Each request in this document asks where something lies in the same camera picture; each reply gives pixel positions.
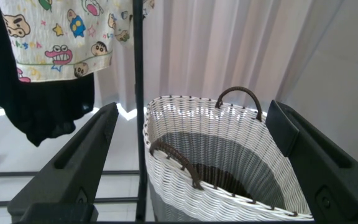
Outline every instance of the brown handle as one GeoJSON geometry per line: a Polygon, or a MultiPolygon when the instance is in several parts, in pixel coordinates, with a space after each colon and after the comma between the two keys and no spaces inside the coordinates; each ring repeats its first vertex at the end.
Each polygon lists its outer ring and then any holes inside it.
{"type": "Polygon", "coordinates": [[[162,141],[154,141],[152,143],[152,145],[150,146],[150,154],[153,156],[154,150],[159,150],[159,149],[168,154],[167,159],[169,159],[170,156],[177,158],[182,164],[181,169],[185,170],[186,167],[186,169],[189,171],[191,178],[193,179],[193,187],[203,190],[202,186],[200,185],[201,177],[200,175],[198,175],[197,171],[194,170],[193,166],[190,164],[188,159],[186,159],[182,154],[180,154],[180,152],[178,152],[172,146],[162,141]]]}
{"type": "Polygon", "coordinates": [[[251,98],[254,100],[255,104],[256,104],[256,108],[258,109],[258,113],[256,115],[256,119],[258,119],[260,122],[262,122],[262,108],[260,107],[260,103],[259,100],[256,98],[255,94],[250,91],[247,88],[241,87],[241,86],[234,86],[231,88],[228,88],[227,90],[225,90],[218,98],[218,101],[215,104],[215,108],[219,108],[223,105],[223,101],[222,98],[224,97],[224,95],[230,93],[231,91],[236,91],[236,90],[240,90],[243,92],[248,93],[248,95],[251,96],[251,98]]]}

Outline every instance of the white tile floor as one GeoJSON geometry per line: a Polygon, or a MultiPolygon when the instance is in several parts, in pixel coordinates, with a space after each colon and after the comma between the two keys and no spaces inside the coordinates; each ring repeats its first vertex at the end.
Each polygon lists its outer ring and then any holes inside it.
{"type": "MultiPolygon", "coordinates": [[[[76,131],[93,114],[87,114],[75,121],[76,131]]],[[[25,135],[17,130],[6,116],[0,116],[0,172],[40,170],[74,135],[68,134],[56,139],[47,139],[39,147],[32,145],[25,135]]],[[[120,116],[112,137],[104,170],[137,170],[136,119],[127,121],[120,116]]],[[[11,200],[30,177],[0,178],[0,201],[11,200]]],[[[96,197],[135,197],[138,176],[102,176],[96,197]]],[[[134,221],[135,203],[96,204],[99,221],[134,221]]],[[[147,221],[153,221],[153,211],[148,196],[147,221]]],[[[0,224],[10,223],[6,208],[0,208],[0,224]]]]}

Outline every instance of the white wicker basket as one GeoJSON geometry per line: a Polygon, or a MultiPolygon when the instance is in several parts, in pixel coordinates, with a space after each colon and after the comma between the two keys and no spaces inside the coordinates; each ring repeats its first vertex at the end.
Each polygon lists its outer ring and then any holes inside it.
{"type": "Polygon", "coordinates": [[[151,101],[143,133],[155,217],[163,222],[312,221],[291,164],[265,119],[257,98],[242,87],[226,90],[218,101],[191,96],[151,101]],[[233,90],[247,92],[258,112],[222,103],[233,90]]]}

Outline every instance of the cartoon print cloth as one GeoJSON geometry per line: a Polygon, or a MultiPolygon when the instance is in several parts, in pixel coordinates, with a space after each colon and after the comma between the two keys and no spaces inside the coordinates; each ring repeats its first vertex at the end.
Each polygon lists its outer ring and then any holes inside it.
{"type": "MultiPolygon", "coordinates": [[[[73,121],[93,109],[93,75],[59,82],[20,82],[4,23],[0,10],[0,106],[6,116],[36,146],[46,138],[72,133],[75,130],[73,121]]],[[[25,30],[24,27],[21,33],[15,32],[24,35],[25,30]]],[[[21,146],[13,139],[10,149],[18,147],[21,146]]]]}
{"type": "MultiPolygon", "coordinates": [[[[72,80],[133,45],[132,0],[0,0],[22,82],[72,80]]],[[[144,0],[144,16],[154,0],[144,0]]]]}

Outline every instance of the black cloth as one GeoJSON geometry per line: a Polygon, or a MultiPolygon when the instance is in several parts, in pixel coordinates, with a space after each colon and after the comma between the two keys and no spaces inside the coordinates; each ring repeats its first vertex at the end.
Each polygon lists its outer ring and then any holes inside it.
{"type": "Polygon", "coordinates": [[[0,10],[0,106],[34,145],[75,130],[74,120],[92,111],[93,74],[58,82],[23,83],[0,10]]]}

